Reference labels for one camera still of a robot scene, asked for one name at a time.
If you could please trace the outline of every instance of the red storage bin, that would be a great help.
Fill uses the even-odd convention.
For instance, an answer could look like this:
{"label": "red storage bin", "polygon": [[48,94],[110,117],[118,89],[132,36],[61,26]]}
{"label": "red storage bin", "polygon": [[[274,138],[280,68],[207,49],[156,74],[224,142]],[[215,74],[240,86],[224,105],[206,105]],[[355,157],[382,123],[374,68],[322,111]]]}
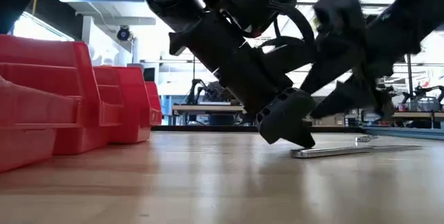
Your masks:
{"label": "red storage bin", "polygon": [[160,106],[159,93],[157,92],[157,85],[154,82],[145,82],[146,92],[151,105],[151,125],[159,126],[162,124],[162,108]]}
{"label": "red storage bin", "polygon": [[75,98],[78,124],[58,129],[55,155],[75,155],[109,141],[110,129],[121,124],[122,105],[103,102],[83,42],[52,42],[0,36],[0,63],[8,65],[11,82]]}
{"label": "red storage bin", "polygon": [[142,71],[136,67],[95,67],[94,73],[101,97],[111,102],[120,98],[119,94],[124,105],[122,124],[112,129],[110,142],[134,144],[149,139],[151,107]]}
{"label": "red storage bin", "polygon": [[[0,64],[0,74],[6,73]],[[0,76],[0,172],[51,158],[56,129],[77,125],[78,101]]]}

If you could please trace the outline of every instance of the security camera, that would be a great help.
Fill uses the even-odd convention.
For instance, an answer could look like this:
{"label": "security camera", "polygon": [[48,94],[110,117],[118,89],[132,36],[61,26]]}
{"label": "security camera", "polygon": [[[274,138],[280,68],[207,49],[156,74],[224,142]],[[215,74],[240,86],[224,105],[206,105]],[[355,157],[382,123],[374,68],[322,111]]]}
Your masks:
{"label": "security camera", "polygon": [[120,30],[117,33],[117,39],[120,41],[128,41],[131,37],[130,27],[129,26],[120,26]]}

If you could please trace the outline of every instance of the metal tool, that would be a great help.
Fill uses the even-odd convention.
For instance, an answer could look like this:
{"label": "metal tool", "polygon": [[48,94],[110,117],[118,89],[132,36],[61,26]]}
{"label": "metal tool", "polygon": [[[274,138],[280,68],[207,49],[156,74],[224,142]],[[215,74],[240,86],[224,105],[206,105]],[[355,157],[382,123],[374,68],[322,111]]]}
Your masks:
{"label": "metal tool", "polygon": [[316,157],[329,157],[335,155],[351,155],[360,153],[375,153],[384,151],[403,151],[421,149],[418,145],[388,145],[388,146],[353,146],[345,148],[312,148],[292,150],[292,158],[307,159]]}
{"label": "metal tool", "polygon": [[366,135],[364,137],[356,137],[355,141],[357,143],[367,143],[373,139],[379,138],[378,136]]}

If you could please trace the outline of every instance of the white wall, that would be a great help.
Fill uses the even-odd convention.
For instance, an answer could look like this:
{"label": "white wall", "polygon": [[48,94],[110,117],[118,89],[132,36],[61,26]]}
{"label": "white wall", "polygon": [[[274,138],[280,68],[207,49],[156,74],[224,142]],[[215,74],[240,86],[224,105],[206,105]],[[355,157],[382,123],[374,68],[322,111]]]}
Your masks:
{"label": "white wall", "polygon": [[83,17],[82,41],[88,44],[94,66],[125,67],[133,61],[133,55],[97,27],[93,17]]}

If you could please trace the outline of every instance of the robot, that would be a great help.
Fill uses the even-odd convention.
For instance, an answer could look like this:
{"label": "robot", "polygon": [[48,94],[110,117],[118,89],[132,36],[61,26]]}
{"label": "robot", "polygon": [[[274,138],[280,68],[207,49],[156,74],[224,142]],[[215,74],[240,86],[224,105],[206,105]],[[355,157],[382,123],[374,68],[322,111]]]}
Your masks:
{"label": "robot", "polygon": [[[30,0],[0,0],[0,33],[9,31],[24,1]],[[146,2],[174,31],[169,34],[171,54],[188,48],[255,117],[268,143],[283,138],[305,148],[315,145],[302,121],[308,114],[317,119],[372,106],[381,117],[390,117],[391,97],[377,89],[376,79],[391,76],[401,55],[418,53],[421,40],[444,21],[444,0],[395,0],[369,24],[359,0],[319,0],[314,5],[319,22],[314,37],[296,9],[298,0]],[[289,17],[302,39],[281,36],[278,15]],[[276,39],[257,48],[246,43],[271,24]],[[274,49],[264,53],[263,46]],[[306,64],[312,64],[308,76],[300,88],[293,88],[285,74]],[[311,94],[349,70],[351,77],[316,105]]]}

